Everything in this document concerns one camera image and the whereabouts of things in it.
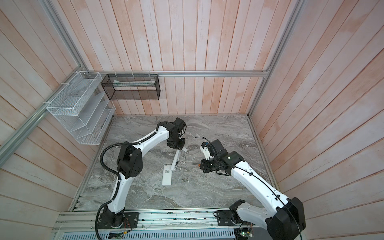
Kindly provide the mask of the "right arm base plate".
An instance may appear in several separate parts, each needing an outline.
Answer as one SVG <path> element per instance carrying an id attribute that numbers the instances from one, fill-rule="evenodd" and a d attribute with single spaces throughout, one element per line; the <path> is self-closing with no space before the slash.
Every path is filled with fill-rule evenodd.
<path id="1" fill-rule="evenodd" d="M 220 210 L 214 212 L 214 217 L 217 219 L 219 226 L 240 226 L 242 223 L 246 225 L 257 225 L 251 222 L 251 217 L 248 212 L 239 212 L 234 210 Z"/>

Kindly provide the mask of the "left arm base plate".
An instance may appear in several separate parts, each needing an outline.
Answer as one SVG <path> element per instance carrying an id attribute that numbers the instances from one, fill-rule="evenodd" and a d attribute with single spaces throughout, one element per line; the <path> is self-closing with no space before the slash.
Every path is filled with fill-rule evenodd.
<path id="1" fill-rule="evenodd" d="M 112 212 L 101 213 L 97 222 L 98 229 L 135 229 L 138 225 L 139 212 L 118 213 Z"/>

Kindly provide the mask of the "aluminium rail base frame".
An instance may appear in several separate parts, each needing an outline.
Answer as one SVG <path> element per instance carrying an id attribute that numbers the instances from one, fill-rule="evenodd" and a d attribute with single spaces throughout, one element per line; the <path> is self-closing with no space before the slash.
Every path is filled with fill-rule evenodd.
<path id="1" fill-rule="evenodd" d="M 139 212 L 135 229 L 98 229 L 96 212 L 61 213 L 52 232 L 60 240 L 97 240 L 97 239 L 247 239 L 261 227 L 255 225 L 219 226 L 214 217 L 215 211 L 228 209 L 161 209 L 132 210 Z"/>

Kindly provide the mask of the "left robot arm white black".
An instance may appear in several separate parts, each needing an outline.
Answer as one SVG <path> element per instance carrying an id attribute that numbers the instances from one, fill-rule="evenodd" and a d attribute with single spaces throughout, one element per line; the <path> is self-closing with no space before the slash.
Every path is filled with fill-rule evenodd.
<path id="1" fill-rule="evenodd" d="M 133 180 L 143 170 L 143 156 L 163 141 L 167 141 L 169 148 L 176 150 L 172 164 L 164 166 L 163 185 L 169 186 L 171 184 L 172 172 L 176 170 L 182 151 L 188 151 L 185 148 L 185 139 L 183 138 L 186 129 L 186 123 L 180 118 L 176 118 L 173 122 L 159 122 L 155 130 L 136 142 L 113 144 L 102 151 L 100 163 L 105 170 L 117 176 L 117 181 L 111 199 L 99 208 L 96 228 L 111 227 L 117 229 L 128 222 L 124 216 L 125 203 Z M 105 165 L 104 155 L 109 149 L 118 146 L 121 149 L 117 160 L 117 169 L 113 170 Z"/>

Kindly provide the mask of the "horizontal aluminium wall rail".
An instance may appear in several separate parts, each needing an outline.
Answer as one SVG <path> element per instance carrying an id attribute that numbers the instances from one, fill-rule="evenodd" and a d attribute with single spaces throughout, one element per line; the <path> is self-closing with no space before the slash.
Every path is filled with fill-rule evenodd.
<path id="1" fill-rule="evenodd" d="M 107 74 L 125 74 L 132 77 L 157 75 L 159 78 L 186 78 L 186 77 L 266 77 L 269 71 L 100 71 L 102 76 Z"/>

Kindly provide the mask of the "long white remote control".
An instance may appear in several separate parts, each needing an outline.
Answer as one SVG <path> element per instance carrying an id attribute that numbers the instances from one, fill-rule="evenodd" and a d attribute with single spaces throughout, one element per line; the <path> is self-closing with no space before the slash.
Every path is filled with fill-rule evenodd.
<path id="1" fill-rule="evenodd" d="M 176 151 L 176 154 L 175 154 L 175 157 L 174 157 L 174 159 L 173 159 L 171 168 L 170 168 L 170 170 L 171 170 L 172 172 L 174 172 L 174 171 L 176 170 L 176 166 L 177 166 L 178 161 L 179 161 L 179 159 L 180 159 L 180 155 L 181 155 L 181 150 L 177 150 L 177 151 Z"/>

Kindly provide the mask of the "short white remote control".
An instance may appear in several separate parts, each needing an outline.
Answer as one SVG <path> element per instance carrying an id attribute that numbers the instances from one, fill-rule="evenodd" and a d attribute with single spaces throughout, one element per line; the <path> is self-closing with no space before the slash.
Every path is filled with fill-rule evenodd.
<path id="1" fill-rule="evenodd" d="M 162 179 L 162 185 L 163 186 L 170 186 L 172 184 L 172 171 L 171 171 L 171 165 L 164 165 L 163 168 L 163 179 Z"/>

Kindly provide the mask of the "left aluminium wall rail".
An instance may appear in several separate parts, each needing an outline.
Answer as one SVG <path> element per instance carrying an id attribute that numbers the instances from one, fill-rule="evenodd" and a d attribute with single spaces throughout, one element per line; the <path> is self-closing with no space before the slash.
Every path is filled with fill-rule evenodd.
<path id="1" fill-rule="evenodd" d="M 23 122 L 23 124 L 1 145 L 1 167 L 9 160 L 15 151 L 35 130 L 40 122 L 45 119 L 48 114 L 47 106 L 65 88 L 65 86 L 69 84 L 72 78 L 84 69 L 84 66 L 79 66 L 73 70 L 70 75 L 67 76 L 65 81 L 59 84 L 58 88 L 53 91 L 51 95 L 46 100 L 44 100 L 42 104 L 33 112 L 33 114 L 28 117 Z"/>

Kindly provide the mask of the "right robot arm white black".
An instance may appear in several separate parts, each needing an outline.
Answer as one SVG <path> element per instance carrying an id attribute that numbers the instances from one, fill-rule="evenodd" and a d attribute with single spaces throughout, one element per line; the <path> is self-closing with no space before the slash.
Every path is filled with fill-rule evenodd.
<path id="1" fill-rule="evenodd" d="M 254 171 L 237 152 L 229 153 L 219 140 L 205 141 L 200 147 L 205 158 L 199 167 L 205 173 L 230 176 L 243 184 L 263 205 L 255 207 L 238 200 L 228 210 L 214 213 L 220 226 L 242 226 L 249 223 L 261 227 L 274 240 L 294 240 L 306 228 L 303 203 L 289 198 L 272 187 Z"/>

